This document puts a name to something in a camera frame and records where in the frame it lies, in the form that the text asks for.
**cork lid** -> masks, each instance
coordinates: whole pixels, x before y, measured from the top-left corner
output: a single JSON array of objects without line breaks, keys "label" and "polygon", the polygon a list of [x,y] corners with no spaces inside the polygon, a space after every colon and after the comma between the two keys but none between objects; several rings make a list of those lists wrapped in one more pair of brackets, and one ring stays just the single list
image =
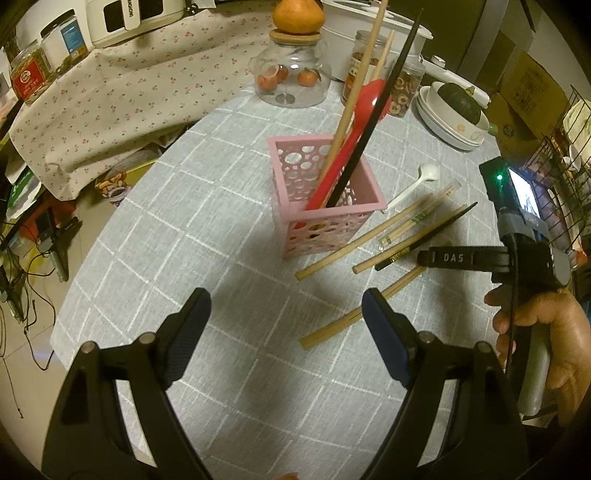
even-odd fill
[{"label": "cork lid", "polygon": [[312,32],[306,35],[294,35],[286,33],[278,28],[271,30],[269,36],[272,40],[279,43],[288,43],[291,45],[315,45],[320,40],[320,32]]}]

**jar label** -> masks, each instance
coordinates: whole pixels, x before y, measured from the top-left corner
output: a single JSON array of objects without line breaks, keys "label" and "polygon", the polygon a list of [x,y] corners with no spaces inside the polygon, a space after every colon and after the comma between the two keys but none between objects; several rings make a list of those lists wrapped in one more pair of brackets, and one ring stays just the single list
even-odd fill
[{"label": "jar label", "polygon": [[61,36],[64,38],[66,48],[68,49],[72,60],[88,53],[86,43],[84,42],[82,32],[80,31],[80,26],[78,25],[78,20],[74,20],[72,23],[62,28]]},{"label": "jar label", "polygon": [[37,61],[31,59],[24,67],[19,69],[18,75],[12,78],[12,84],[18,92],[18,96],[26,100],[45,82],[45,77]]},{"label": "jar label", "polygon": [[[374,74],[375,65],[377,64],[378,59],[371,59],[370,65],[368,67],[368,72],[365,75],[365,80],[363,80],[363,84],[367,85],[371,80],[372,75]],[[342,101],[346,102],[349,98],[349,94],[351,93],[351,89],[353,88],[353,84],[355,83],[355,78],[357,77],[357,72],[359,70],[359,66],[361,65],[361,61],[356,58],[356,54],[354,53],[351,56],[351,61],[349,63],[349,72],[347,74],[347,78],[345,79],[345,86],[343,87],[343,94],[342,94]]]}]

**cardboard box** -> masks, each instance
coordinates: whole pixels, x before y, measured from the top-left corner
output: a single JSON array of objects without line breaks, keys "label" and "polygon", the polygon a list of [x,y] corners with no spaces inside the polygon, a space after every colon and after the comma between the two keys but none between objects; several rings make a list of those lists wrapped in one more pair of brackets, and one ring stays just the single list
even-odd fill
[{"label": "cardboard box", "polygon": [[499,128],[496,143],[503,158],[524,162],[535,153],[540,140],[500,94],[493,95],[486,117]]},{"label": "cardboard box", "polygon": [[569,101],[542,65],[524,52],[503,79],[501,95],[539,139],[552,134]]}]

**hand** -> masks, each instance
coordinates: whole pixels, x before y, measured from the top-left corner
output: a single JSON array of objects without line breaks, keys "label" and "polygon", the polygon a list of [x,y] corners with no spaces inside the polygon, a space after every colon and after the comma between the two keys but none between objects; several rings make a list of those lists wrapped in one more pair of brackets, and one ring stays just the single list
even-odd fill
[{"label": "hand", "polygon": [[[505,306],[511,286],[501,285],[486,294],[484,302]],[[568,290],[541,293],[515,310],[515,326],[531,326],[536,322],[550,325],[552,359],[546,388],[556,390],[558,421],[566,425],[579,408],[591,383],[591,326],[579,302]],[[499,310],[492,319],[499,336],[496,349],[499,362],[506,362],[509,350],[509,312]],[[513,342],[513,351],[517,347]]]}]

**pink plastic basket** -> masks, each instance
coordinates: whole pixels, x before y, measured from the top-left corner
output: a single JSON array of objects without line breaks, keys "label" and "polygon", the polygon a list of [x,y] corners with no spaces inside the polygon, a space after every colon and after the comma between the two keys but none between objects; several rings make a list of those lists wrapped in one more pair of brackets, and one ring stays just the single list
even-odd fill
[{"label": "pink plastic basket", "polygon": [[305,210],[331,140],[332,135],[268,139],[277,200],[273,218],[284,258],[341,248],[374,211],[387,206],[362,157],[336,207]]}]

